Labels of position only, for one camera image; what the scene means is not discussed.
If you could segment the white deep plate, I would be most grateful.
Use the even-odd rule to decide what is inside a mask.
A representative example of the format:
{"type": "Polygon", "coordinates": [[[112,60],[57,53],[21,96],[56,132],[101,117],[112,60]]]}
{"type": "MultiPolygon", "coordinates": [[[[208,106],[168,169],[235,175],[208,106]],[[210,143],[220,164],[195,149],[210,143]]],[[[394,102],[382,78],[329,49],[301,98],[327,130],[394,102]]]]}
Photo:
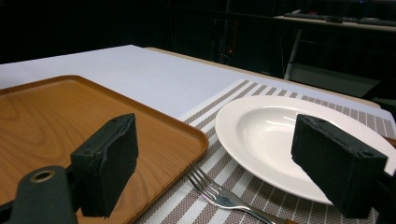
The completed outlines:
{"type": "Polygon", "coordinates": [[[282,96],[249,96],[223,106],[215,121],[219,141],[228,154],[253,175],[287,193],[329,203],[324,193],[291,158],[298,114],[325,119],[389,157],[385,171],[396,171],[396,123],[390,113],[369,112],[320,100],[282,96]]]}

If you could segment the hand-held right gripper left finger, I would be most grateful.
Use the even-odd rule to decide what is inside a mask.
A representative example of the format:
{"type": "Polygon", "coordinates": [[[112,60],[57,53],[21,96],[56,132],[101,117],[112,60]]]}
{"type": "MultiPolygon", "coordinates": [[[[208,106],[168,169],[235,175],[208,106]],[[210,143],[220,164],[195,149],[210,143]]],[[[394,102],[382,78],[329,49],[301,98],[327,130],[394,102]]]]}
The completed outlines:
{"type": "Polygon", "coordinates": [[[109,217],[133,175],[138,158],[135,122],[134,113],[109,120],[70,155],[85,217],[109,217]]]}

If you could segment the striped woven placemat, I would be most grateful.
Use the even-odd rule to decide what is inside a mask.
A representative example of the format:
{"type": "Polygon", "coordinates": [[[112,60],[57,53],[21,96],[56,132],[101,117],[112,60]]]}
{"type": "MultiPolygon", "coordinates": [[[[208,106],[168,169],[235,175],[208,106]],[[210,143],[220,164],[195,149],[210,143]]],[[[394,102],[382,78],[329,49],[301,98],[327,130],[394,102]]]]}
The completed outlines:
{"type": "MultiPolygon", "coordinates": [[[[396,139],[393,116],[380,108],[337,104],[298,91],[238,80],[178,118],[203,131],[209,140],[208,150],[198,162],[201,169],[244,202],[271,215],[288,217],[299,224],[375,224],[376,211],[372,211],[366,219],[345,218],[331,205],[314,203],[270,186],[242,168],[226,153],[215,134],[215,116],[223,105],[251,95],[284,96],[327,106],[383,136],[396,139]]],[[[209,204],[199,196],[188,178],[182,177],[137,220],[137,224],[260,224],[260,221],[244,212],[220,209],[209,204]]]]}

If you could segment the wood-grain serving tray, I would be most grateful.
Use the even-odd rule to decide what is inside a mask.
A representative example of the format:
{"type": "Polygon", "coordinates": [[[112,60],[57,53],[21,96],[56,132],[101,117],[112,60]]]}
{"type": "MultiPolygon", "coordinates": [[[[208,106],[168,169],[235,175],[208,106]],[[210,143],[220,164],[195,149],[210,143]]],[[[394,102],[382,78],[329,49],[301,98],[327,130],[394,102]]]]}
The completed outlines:
{"type": "Polygon", "coordinates": [[[70,163],[70,154],[108,120],[133,113],[139,156],[134,174],[108,218],[79,224],[130,224],[184,174],[208,147],[201,131],[78,76],[0,90],[0,204],[35,169],[70,163]]]}

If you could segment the wooden-handled steel fork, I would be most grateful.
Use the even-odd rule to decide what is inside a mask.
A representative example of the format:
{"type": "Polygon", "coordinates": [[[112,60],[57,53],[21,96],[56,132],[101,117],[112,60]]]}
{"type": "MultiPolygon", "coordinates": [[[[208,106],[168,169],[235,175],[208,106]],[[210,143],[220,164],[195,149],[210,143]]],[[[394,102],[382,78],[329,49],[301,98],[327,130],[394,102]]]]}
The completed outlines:
{"type": "Polygon", "coordinates": [[[298,224],[291,219],[271,215],[243,202],[232,191],[212,180],[194,163],[191,163],[187,167],[186,174],[190,182],[200,192],[202,197],[216,207],[226,210],[243,211],[257,218],[264,224],[298,224]]]}

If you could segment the black keyboard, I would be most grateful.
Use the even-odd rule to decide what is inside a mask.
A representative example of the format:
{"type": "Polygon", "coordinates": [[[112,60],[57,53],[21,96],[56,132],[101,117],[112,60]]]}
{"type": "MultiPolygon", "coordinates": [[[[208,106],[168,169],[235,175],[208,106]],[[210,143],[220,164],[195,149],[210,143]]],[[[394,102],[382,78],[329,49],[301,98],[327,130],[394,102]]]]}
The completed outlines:
{"type": "Polygon", "coordinates": [[[319,20],[319,21],[326,20],[326,18],[324,16],[314,15],[314,14],[304,14],[304,13],[286,13],[286,14],[284,14],[284,17],[308,19],[308,20],[319,20]]]}
{"type": "Polygon", "coordinates": [[[396,21],[381,20],[379,18],[362,18],[358,20],[358,24],[396,27],[396,21]]]}

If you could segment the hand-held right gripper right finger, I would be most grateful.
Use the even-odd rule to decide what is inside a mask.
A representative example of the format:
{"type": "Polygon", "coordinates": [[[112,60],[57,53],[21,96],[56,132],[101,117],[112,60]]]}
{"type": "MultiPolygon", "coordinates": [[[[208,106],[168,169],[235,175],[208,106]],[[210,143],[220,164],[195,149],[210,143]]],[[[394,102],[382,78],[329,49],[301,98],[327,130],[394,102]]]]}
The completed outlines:
{"type": "Polygon", "coordinates": [[[388,157],[353,135],[300,114],[291,156],[344,217],[367,218],[372,209],[389,213],[388,157]]]}

